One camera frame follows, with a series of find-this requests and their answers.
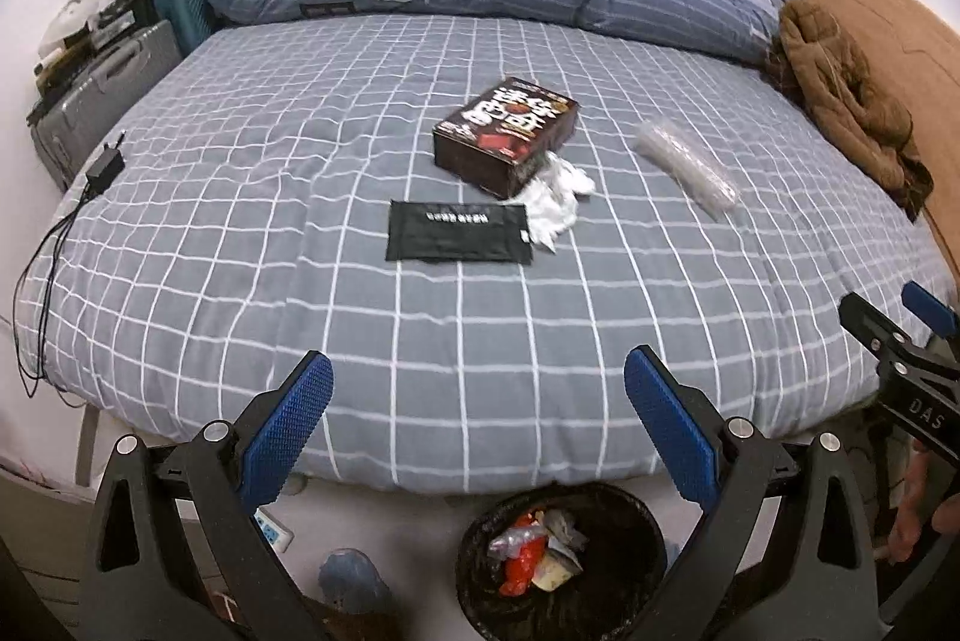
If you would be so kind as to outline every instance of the cardboard box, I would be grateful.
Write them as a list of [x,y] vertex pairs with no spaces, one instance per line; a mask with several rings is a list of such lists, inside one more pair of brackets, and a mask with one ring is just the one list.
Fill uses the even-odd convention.
[[573,135],[579,104],[508,77],[434,127],[433,157],[501,200],[515,197]]

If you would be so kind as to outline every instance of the trash can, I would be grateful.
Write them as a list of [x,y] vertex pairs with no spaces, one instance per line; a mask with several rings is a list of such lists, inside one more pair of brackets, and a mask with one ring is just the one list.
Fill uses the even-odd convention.
[[[584,572],[555,592],[531,585],[518,598],[499,594],[503,563],[491,539],[537,508],[569,511],[587,536]],[[552,484],[500,502],[470,525],[457,558],[457,598],[488,641],[618,641],[664,578],[664,536],[643,502],[606,483]]]

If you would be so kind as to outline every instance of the power strip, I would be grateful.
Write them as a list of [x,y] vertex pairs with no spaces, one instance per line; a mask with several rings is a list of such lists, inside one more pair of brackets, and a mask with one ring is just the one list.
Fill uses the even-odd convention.
[[258,508],[253,513],[253,519],[260,526],[263,537],[267,539],[267,543],[271,545],[277,555],[282,555],[287,551],[287,547],[294,539],[294,534],[289,529],[286,529],[262,508]]

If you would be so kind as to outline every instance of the crumpled tissue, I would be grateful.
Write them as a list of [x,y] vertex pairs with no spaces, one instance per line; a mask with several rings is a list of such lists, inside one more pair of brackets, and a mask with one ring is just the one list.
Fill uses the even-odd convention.
[[547,162],[520,195],[505,205],[526,205],[530,240],[556,252],[554,240],[577,221],[577,197],[596,192],[596,184],[580,168],[547,152]]

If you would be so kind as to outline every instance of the bed sheet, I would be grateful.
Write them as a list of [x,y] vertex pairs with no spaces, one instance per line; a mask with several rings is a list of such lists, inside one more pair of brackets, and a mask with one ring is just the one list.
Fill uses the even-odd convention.
[[[581,103],[563,156],[598,194],[531,267],[384,262],[390,200],[487,199],[433,165],[430,132],[504,76]],[[632,152],[657,118],[731,170],[741,207],[712,221]],[[839,298],[859,291],[921,341],[899,289],[950,287],[928,228],[759,72],[564,26],[377,14],[223,31],[119,128],[127,168],[56,276],[51,377],[182,440],[320,349],[336,392],[299,468],[341,481],[457,493],[652,472],[623,390],[637,344],[723,416],[809,428],[877,385]]]

